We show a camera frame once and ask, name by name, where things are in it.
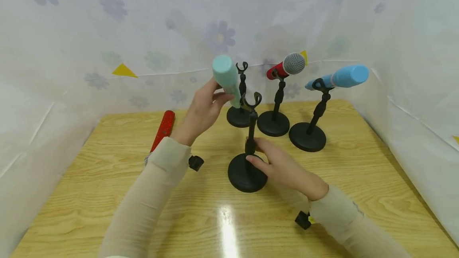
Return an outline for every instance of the microphone grille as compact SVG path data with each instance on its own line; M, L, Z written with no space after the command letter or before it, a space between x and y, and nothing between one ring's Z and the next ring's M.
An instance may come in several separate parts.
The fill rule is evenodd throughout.
M300 53L292 53L284 59L284 70L290 75L296 75L303 71L306 59Z

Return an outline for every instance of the wooden table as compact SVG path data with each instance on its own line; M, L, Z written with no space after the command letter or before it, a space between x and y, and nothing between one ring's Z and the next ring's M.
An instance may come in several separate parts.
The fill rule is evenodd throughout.
M316 104L284 103L281 111L293 125L309 121ZM269 108L261 105L257 111ZM320 225L303 231L295 224L299 209L308 207L301 195L271 182L256 193L233 188L227 167L243 152L248 128L230 126L226 111L194 143L193 154L205 163L199 172L188 170L173 192L153 235L150 256L348 257ZM176 124L184 114L176 112ZM118 204L142 171L162 116L103 117L12 257L95 257ZM354 198L413 257L459 256L392 153L349 102L330 101L318 125L327 135L320 152L296 149L287 135L269 139ZM264 137L258 129L255 134Z

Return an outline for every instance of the left hand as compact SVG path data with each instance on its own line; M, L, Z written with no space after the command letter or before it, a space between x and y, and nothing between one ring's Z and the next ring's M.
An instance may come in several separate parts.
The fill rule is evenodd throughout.
M172 131L171 138L180 144L191 146L200 134L207 131L218 118L223 105L234 98L221 89L212 77L201 89L194 93L193 101L182 123Z

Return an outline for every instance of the right hand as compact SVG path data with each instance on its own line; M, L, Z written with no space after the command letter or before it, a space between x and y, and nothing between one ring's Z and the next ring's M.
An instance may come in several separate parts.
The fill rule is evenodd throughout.
M264 138L254 138L257 151L263 152L268 157L269 164L253 155L246 157L257 169L263 171L270 179L296 189L315 201L323 198L328 193L328 184L317 174L305 170L288 153L279 146L270 143Z

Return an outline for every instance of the black microphone stand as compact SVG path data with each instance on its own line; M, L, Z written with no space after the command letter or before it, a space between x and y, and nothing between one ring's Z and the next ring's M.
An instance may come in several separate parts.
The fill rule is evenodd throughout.
M280 137L287 134L290 128L290 122L287 116L279 112L281 102L284 100L284 88L286 83L284 82L284 78L279 76L277 70L273 71L273 77L279 80L279 89L274 97L274 109L261 114L257 121L257 126L265 135Z
M255 92L255 104L250 105L245 100L245 93L241 96L241 101L244 102L244 108L250 110L249 114L249 136L245 141L245 152L241 153L231 160L228 166L228 178L230 183L239 191L242 192L257 192L265 186L268 177L261 170L253 166L245 157L254 155L256 143L253 139L255 133L255 125L257 123L258 114L255 111L262 99L260 93Z
M288 134L290 141L297 148L305 152L318 152L325 147L325 143L327 141L325 133L316 125L318 119L323 116L327 107L327 102L331 98L329 92L330 90L334 89L325 87L325 83L322 78L318 78L314 81L313 88L322 92L322 101L317 104L311 122L296 123L290 129Z
M237 72L240 75L239 77L241 78L241 83L239 83L239 93L241 95L245 94L247 90L247 86L245 85L244 72L245 70L247 70L248 67L249 65L247 64L247 62L242 62L242 69L239 69L236 63ZM242 108L243 103L244 102L241 98L241 107L230 107L228 112L226 113L226 119L232 126L235 126L236 128L245 128L249 126L249 111Z

